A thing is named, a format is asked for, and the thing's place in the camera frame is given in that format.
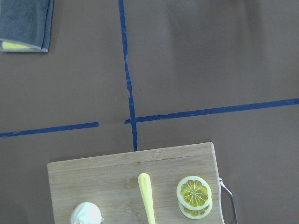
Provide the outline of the lemon slice underneath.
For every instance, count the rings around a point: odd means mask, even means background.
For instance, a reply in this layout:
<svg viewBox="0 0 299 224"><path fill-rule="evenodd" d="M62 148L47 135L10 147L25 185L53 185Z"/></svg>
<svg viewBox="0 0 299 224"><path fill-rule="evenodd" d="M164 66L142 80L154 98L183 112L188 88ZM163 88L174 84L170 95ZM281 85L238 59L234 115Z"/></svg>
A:
<svg viewBox="0 0 299 224"><path fill-rule="evenodd" d="M199 220L205 218L207 215L210 214L213 208L213 201L211 200L211 202L206 207L200 210L190 210L184 207L179 201L178 206L184 216L186 216L189 219Z"/></svg>

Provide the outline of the lemon slice front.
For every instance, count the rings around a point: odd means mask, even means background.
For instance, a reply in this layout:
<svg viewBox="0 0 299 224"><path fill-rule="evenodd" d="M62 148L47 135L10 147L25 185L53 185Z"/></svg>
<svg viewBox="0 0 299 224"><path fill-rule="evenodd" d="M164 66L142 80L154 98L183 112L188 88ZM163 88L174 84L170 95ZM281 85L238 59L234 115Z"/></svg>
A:
<svg viewBox="0 0 299 224"><path fill-rule="evenodd" d="M187 176L177 184L178 201L189 210L201 210L212 201L209 184L198 176Z"/></svg>

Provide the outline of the bamboo cutting board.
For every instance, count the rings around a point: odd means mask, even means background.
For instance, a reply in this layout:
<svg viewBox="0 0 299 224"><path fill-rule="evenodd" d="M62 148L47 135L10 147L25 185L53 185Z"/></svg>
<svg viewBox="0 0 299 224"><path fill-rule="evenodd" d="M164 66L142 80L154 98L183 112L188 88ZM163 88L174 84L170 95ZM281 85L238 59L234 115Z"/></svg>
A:
<svg viewBox="0 0 299 224"><path fill-rule="evenodd" d="M151 179L156 223L194 223L180 211L176 195L179 181L191 175L203 178L212 190L212 210L199 223L224 223L211 142L49 163L54 222L68 224L78 204L92 202L106 224L147 223L137 180L141 173Z"/></svg>

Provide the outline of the yellow plastic knife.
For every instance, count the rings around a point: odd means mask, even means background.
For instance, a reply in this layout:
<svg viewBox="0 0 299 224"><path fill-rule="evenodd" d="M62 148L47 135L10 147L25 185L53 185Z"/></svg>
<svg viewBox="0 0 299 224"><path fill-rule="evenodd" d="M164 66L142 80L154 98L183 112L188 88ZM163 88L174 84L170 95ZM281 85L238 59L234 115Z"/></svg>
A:
<svg viewBox="0 0 299 224"><path fill-rule="evenodd" d="M152 185L150 176L147 173L141 173L138 176L138 185L142 196L144 208L149 224L155 224L155 214L153 205Z"/></svg>

